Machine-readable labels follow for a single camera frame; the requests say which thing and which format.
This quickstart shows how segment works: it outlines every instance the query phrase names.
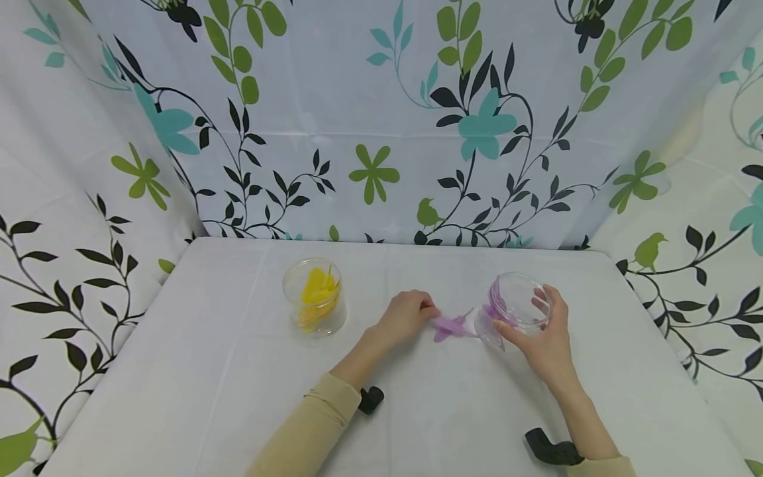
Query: black clip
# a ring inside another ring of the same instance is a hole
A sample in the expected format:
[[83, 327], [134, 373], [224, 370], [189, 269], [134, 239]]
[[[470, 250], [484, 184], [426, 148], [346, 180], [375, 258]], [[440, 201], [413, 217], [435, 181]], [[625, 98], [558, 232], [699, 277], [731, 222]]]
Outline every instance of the black clip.
[[541, 462], [553, 466], [576, 466], [585, 460], [572, 442], [566, 440], [552, 444], [540, 427], [527, 432], [525, 439], [535, 457]]
[[370, 416], [382, 401], [384, 401], [384, 393], [376, 386], [371, 386], [368, 391], [361, 389], [358, 409], [366, 416]]

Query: forearm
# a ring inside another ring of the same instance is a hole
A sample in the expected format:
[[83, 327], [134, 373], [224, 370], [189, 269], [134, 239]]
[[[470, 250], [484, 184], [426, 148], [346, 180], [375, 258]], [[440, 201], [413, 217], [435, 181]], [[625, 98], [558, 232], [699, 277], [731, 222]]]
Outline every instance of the forearm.
[[334, 366], [331, 374], [360, 392], [360, 388], [390, 348], [389, 340], [375, 327], [370, 327], [347, 356]]
[[575, 379], [552, 393], [562, 409], [572, 442], [589, 460], [620, 457], [612, 437], [596, 411], [593, 401]]
[[262, 448], [246, 477], [311, 477], [360, 404], [359, 390], [389, 346], [369, 328], [355, 347], [304, 396]]

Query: yellow plastic piece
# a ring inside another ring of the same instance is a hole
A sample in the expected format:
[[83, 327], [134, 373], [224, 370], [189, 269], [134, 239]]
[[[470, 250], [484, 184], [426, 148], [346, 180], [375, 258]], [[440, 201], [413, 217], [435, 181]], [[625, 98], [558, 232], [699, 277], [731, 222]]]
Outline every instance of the yellow plastic piece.
[[[340, 284], [334, 282], [334, 277], [331, 275], [331, 268], [328, 273], [325, 273], [320, 268], [314, 268], [307, 275], [307, 282], [302, 289], [302, 304], [304, 308], [299, 313], [297, 324], [302, 333], [309, 334], [318, 328], [321, 321], [326, 319], [329, 314], [336, 308], [336, 303], [339, 301]], [[318, 307], [310, 307], [316, 303], [322, 303], [327, 298], [333, 296], [328, 302], [323, 303]]]

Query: beige sweater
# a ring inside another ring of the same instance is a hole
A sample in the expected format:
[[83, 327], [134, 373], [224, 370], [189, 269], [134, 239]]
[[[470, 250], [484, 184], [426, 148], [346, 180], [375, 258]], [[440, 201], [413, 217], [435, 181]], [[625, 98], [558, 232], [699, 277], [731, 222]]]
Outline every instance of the beige sweater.
[[[262, 448], [246, 477], [312, 477], [334, 447], [355, 410], [360, 394], [329, 373]], [[568, 467], [569, 477], [636, 477], [630, 459], [586, 460]]]

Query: glass jar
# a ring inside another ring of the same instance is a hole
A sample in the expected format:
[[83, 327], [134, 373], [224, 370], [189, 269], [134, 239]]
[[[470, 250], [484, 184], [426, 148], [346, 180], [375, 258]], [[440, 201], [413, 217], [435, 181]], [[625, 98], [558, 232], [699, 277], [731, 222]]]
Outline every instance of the glass jar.
[[304, 334], [336, 333], [347, 318], [342, 275], [328, 259], [314, 257], [284, 273], [282, 287], [291, 305], [291, 319]]
[[499, 275], [478, 310], [475, 331], [488, 346], [505, 351], [504, 338], [493, 327], [503, 321], [524, 334], [540, 333], [551, 317], [551, 298], [543, 285], [520, 272]]

